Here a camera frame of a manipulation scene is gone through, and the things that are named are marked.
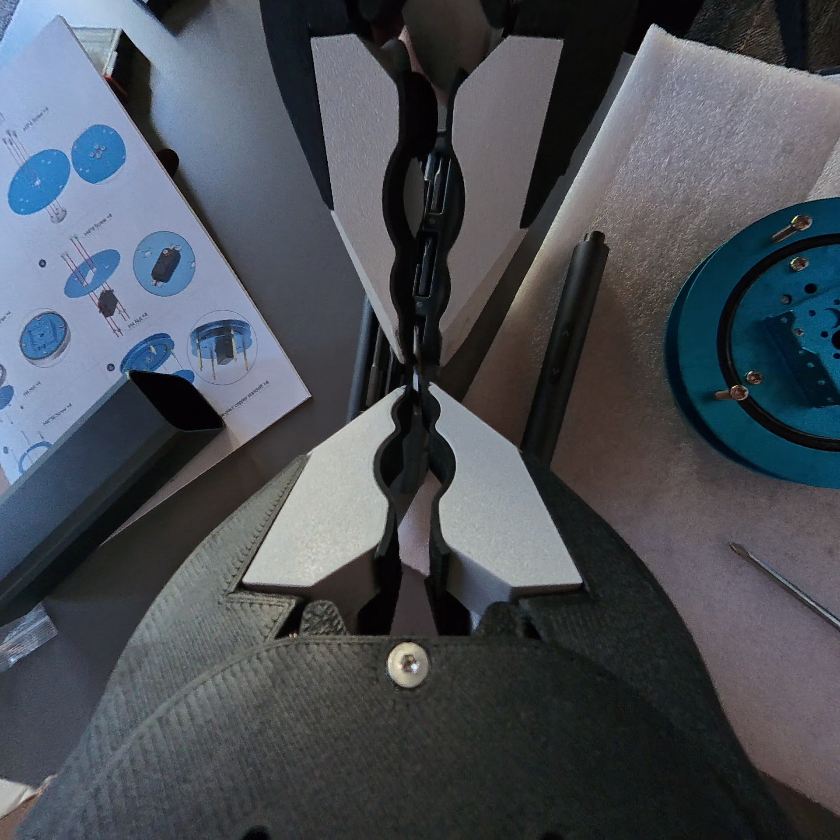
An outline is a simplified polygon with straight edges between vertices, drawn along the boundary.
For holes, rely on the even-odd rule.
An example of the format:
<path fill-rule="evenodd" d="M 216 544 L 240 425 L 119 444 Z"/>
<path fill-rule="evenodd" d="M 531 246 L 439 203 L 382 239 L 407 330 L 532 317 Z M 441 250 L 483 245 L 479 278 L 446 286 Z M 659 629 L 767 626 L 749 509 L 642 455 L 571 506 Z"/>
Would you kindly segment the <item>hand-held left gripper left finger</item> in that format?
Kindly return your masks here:
<path fill-rule="evenodd" d="M 313 449 L 242 580 L 250 590 L 372 599 L 389 503 L 375 454 L 395 431 L 395 389 Z"/>

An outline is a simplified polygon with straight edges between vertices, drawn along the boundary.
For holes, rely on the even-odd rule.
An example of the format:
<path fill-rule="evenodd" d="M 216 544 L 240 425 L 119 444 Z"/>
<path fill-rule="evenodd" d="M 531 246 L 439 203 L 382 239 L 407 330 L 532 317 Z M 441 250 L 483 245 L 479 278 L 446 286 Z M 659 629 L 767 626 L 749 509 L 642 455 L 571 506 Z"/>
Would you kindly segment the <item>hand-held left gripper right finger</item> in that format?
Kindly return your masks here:
<path fill-rule="evenodd" d="M 436 385 L 436 431 L 455 456 L 438 503 L 453 554 L 447 589 L 471 612 L 520 596 L 572 591 L 582 578 L 512 443 Z"/>

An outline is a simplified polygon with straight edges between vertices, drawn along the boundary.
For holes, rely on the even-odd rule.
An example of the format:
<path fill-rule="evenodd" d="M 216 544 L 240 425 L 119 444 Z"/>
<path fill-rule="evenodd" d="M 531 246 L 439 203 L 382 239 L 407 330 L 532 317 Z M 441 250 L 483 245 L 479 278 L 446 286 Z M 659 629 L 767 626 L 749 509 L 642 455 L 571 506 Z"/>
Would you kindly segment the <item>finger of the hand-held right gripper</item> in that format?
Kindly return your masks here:
<path fill-rule="evenodd" d="M 455 94 L 452 142 L 465 185 L 447 254 L 441 364 L 466 340 L 527 229 L 520 226 L 563 41 L 509 36 Z"/>
<path fill-rule="evenodd" d="M 406 36 L 382 48 L 359 36 L 319 37 L 311 52 L 333 221 L 386 338 L 405 362 L 391 292 L 396 247 L 386 229 L 383 188 L 400 127 L 396 72 L 412 68 L 413 52 Z"/>

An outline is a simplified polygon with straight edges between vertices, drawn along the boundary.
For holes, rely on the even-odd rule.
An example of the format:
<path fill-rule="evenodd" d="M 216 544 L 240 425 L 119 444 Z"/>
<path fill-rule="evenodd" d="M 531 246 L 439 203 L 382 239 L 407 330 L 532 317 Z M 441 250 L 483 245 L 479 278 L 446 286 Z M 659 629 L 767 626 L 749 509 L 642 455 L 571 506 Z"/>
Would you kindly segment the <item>black screwdriver bit case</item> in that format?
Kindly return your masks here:
<path fill-rule="evenodd" d="M 455 159 L 441 142 L 427 157 L 423 175 L 423 216 L 416 235 L 416 253 L 412 259 L 413 301 L 421 303 L 421 311 L 414 312 L 414 352 L 418 354 L 425 341 L 424 315 L 441 301 L 425 303 L 441 288 L 444 258 L 438 253 L 440 245 L 448 245 L 454 236 L 449 222 L 452 212 L 463 207 L 459 193 L 462 186 L 459 169 L 453 168 Z M 360 323 L 360 337 L 353 368 L 353 382 L 347 420 L 351 421 L 378 402 L 398 385 L 412 385 L 416 378 L 400 363 L 375 316 L 371 301 L 366 298 Z M 411 430 L 403 441 L 403 468 L 395 479 L 393 489 L 406 499 L 417 493 L 425 481 L 427 471 L 427 431 L 423 426 L 420 403 L 413 406 Z"/>

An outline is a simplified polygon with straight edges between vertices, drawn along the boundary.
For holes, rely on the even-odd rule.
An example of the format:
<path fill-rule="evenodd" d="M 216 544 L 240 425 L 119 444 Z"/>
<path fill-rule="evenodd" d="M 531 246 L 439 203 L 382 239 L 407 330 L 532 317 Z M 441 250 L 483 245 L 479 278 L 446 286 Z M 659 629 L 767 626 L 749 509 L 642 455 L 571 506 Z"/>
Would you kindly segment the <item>black electric screwdriver pen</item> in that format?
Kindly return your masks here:
<path fill-rule="evenodd" d="M 602 232 L 574 248 L 532 399 L 521 450 L 550 466 L 609 254 Z"/>

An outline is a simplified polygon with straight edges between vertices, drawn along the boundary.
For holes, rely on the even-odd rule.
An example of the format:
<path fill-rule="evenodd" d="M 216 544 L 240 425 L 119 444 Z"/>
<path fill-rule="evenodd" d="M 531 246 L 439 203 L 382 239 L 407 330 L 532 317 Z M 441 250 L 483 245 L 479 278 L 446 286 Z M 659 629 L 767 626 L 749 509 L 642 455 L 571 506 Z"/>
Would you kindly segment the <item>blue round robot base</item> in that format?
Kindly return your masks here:
<path fill-rule="evenodd" d="M 760 219 L 690 274 L 668 320 L 668 380 L 725 456 L 839 487 L 838 278 L 838 197 Z"/>

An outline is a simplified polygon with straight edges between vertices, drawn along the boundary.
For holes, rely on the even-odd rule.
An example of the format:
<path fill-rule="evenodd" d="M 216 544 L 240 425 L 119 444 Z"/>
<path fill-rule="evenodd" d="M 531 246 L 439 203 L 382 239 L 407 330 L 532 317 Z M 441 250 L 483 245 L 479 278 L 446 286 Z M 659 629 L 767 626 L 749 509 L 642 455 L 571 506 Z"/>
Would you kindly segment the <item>dark grey desk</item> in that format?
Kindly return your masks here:
<path fill-rule="evenodd" d="M 134 2 L 21 2 L 12 58 L 56 15 L 125 29 L 150 61 L 129 101 L 311 399 L 98 547 L 45 599 L 58 634 L 2 673 L 2 777 L 38 786 L 88 724 L 134 628 L 184 559 L 299 454 L 343 425 L 364 292 L 287 116 L 258 2 L 206 2 L 173 35 Z"/>

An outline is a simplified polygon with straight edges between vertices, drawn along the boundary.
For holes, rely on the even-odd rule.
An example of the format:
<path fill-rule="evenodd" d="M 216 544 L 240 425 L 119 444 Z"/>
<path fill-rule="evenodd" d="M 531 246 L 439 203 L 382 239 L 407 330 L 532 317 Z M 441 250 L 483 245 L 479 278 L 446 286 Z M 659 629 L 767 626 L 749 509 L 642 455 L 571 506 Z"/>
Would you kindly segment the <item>white assembly manual blue pictures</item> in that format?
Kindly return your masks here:
<path fill-rule="evenodd" d="M 2 65 L 2 489 L 130 372 L 224 421 L 188 479 L 309 396 L 61 17 Z"/>

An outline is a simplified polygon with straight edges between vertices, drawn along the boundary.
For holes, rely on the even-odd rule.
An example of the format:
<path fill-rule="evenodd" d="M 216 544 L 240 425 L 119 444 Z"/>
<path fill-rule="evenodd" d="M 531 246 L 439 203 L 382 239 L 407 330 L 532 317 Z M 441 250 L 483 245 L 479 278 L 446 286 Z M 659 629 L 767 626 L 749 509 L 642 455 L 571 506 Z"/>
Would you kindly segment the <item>white foam sheet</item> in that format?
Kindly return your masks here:
<path fill-rule="evenodd" d="M 573 246 L 611 250 L 553 469 L 655 573 L 751 760 L 838 813 L 838 632 L 731 541 L 838 611 L 838 491 L 732 463 L 681 416 L 665 325 L 701 259 L 838 194 L 838 84 L 650 30 L 465 404 L 520 442 Z"/>

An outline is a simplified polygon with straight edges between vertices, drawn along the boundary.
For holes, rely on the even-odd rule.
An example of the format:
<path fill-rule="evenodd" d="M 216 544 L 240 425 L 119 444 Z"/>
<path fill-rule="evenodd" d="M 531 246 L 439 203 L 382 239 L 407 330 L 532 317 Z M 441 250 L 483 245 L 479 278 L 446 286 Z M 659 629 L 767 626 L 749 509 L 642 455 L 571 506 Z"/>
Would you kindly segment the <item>small black box striped edge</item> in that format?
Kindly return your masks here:
<path fill-rule="evenodd" d="M 70 30 L 123 105 L 148 88 L 151 63 L 121 28 L 72 26 Z"/>

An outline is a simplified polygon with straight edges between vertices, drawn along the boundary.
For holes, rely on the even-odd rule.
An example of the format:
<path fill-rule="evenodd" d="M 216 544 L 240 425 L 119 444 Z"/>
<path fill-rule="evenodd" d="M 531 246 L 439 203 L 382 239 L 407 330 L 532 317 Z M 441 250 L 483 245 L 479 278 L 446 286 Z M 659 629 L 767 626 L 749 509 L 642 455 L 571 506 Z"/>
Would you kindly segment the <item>dark metal case sleeve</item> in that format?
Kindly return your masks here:
<path fill-rule="evenodd" d="M 127 373 L 2 496 L 1 624 L 34 607 L 223 429 L 189 381 Z"/>

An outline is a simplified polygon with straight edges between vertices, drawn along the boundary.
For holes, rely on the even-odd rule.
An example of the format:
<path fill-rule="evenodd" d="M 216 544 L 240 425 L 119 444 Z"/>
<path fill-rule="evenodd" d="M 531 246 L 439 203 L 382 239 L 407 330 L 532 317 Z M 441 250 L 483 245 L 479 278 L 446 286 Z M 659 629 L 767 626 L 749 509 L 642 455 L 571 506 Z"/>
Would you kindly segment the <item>long thin screwdriver bit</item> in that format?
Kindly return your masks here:
<path fill-rule="evenodd" d="M 735 554 L 759 568 L 762 572 L 767 574 L 777 585 L 781 586 L 783 589 L 785 589 L 787 592 L 793 595 L 793 597 L 799 603 L 803 604 L 814 614 L 821 617 L 822 620 L 829 624 L 832 628 L 839 631 L 839 617 L 836 614 L 828 610 L 824 605 L 812 598 L 800 587 L 798 587 L 792 581 L 784 577 L 770 565 L 759 559 L 742 544 L 738 542 L 729 542 L 728 545 L 729 548 L 733 552 L 735 552 Z"/>

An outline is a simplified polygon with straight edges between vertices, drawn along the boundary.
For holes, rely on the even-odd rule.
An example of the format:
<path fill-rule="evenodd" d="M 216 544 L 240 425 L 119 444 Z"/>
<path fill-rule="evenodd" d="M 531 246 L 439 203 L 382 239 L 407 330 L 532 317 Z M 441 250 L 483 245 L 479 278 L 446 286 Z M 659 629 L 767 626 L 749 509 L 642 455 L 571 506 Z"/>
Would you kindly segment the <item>clear plastic bag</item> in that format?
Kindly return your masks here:
<path fill-rule="evenodd" d="M 37 604 L 24 616 L 1 626 L 1 672 L 34 653 L 57 634 L 57 628 L 43 603 Z"/>

